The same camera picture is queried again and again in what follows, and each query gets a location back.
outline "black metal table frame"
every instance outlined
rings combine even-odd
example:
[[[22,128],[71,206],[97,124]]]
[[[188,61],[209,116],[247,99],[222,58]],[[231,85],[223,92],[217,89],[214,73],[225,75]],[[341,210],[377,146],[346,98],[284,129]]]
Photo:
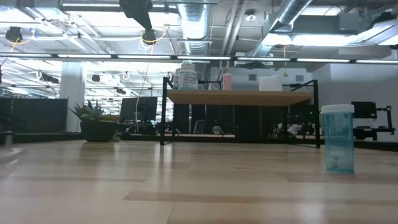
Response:
[[[166,124],[166,102],[167,102],[167,86],[173,88],[172,82],[167,78],[163,77],[163,93],[162,93],[162,120],[160,122],[160,145],[165,145],[165,124]],[[296,86],[291,91],[296,91],[305,86],[313,87],[313,99],[314,99],[314,107],[313,107],[313,115],[315,118],[315,147],[318,149],[321,146],[320,139],[320,123],[319,123],[319,96],[318,96],[318,80],[311,80],[302,85]],[[288,120],[289,107],[286,106],[284,109],[284,129],[287,130],[287,120]],[[172,121],[172,140],[175,140],[175,119]],[[287,140],[287,131],[285,131],[284,139]]]

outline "white bottle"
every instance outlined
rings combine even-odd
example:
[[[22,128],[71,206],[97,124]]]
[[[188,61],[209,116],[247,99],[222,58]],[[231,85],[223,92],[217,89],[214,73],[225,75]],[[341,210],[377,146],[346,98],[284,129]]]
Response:
[[[192,63],[182,63],[178,81],[181,90],[197,90],[198,78],[195,65]]]
[[[175,75],[173,78],[173,89],[178,90],[180,88],[180,71],[181,68],[175,70]]]

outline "ceiling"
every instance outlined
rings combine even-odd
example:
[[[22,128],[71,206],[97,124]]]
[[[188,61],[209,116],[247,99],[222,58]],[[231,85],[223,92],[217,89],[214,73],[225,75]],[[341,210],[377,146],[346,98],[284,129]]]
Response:
[[[85,0],[85,4],[117,4],[119,0]],[[278,0],[250,0],[247,9],[254,9],[256,20],[248,22],[243,19],[239,32],[234,42],[231,54],[236,52],[248,52],[256,48],[262,41],[262,26],[266,15],[272,14],[279,9]],[[368,0],[364,1],[337,1],[337,0],[314,0],[306,8],[302,15],[335,16],[341,11],[347,10],[352,13],[376,10],[396,1]],[[63,4],[82,3],[82,1],[63,0]],[[217,4],[210,5],[211,22],[210,55],[219,55],[226,33],[226,25],[230,18],[230,10],[233,0],[219,0]],[[13,43],[5,39],[5,33],[10,26],[21,27],[23,42],[13,48],[13,52],[41,52],[41,53],[84,53],[84,54],[185,54],[184,36],[181,29],[181,20],[178,14],[150,12],[152,26],[156,37],[162,37],[154,45],[153,52],[149,47],[142,44],[141,34],[144,29],[133,19],[128,19],[123,12],[99,12],[90,11],[54,11],[54,10],[20,10],[10,7],[0,7],[0,52],[10,52]],[[287,45],[285,49],[274,47],[271,53],[275,57],[338,57],[343,47],[303,47],[298,45]],[[366,58],[383,58],[389,51],[388,47],[372,46],[358,47],[358,52],[377,52],[376,55],[364,54]],[[169,72],[174,72],[179,67],[177,63],[134,63],[134,62],[84,62],[87,73],[87,86],[115,86],[137,87],[140,89],[143,76],[147,73],[144,87],[161,88],[162,77]],[[274,67],[284,67],[283,63],[275,63]],[[288,67],[315,68],[317,64],[291,63]],[[41,70],[55,78],[61,79],[62,62],[59,61],[33,61],[7,59],[2,67],[3,82],[18,85],[34,85],[30,88],[33,93],[45,94],[56,97],[59,92],[58,85],[53,88],[39,88],[47,83],[37,78],[37,71]],[[91,81],[91,76],[97,74],[108,76],[99,83]],[[136,96],[137,91],[132,90],[127,95]],[[143,95],[160,95],[159,92],[145,91]],[[91,89],[86,91],[88,96],[117,96],[116,90]]]

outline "light wood floor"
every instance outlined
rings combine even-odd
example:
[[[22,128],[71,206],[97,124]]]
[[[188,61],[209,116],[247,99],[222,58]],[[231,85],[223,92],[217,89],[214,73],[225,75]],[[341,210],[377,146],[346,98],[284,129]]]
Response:
[[[65,141],[0,150],[1,224],[398,223],[398,154],[270,144]]]

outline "exposed ductwork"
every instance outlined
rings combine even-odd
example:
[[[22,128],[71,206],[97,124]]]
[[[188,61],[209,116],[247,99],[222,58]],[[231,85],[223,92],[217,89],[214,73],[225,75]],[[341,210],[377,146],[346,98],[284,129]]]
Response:
[[[185,42],[189,55],[207,55],[209,43],[201,42],[208,35],[210,8],[207,4],[178,4],[183,36],[192,40]]]
[[[269,26],[268,30],[265,30],[265,35],[272,30],[293,24],[311,2],[312,0],[284,0],[280,5],[275,21],[272,23],[273,25]],[[261,42],[256,49],[252,51],[251,56],[265,57],[271,51],[272,47],[272,45],[264,45]]]

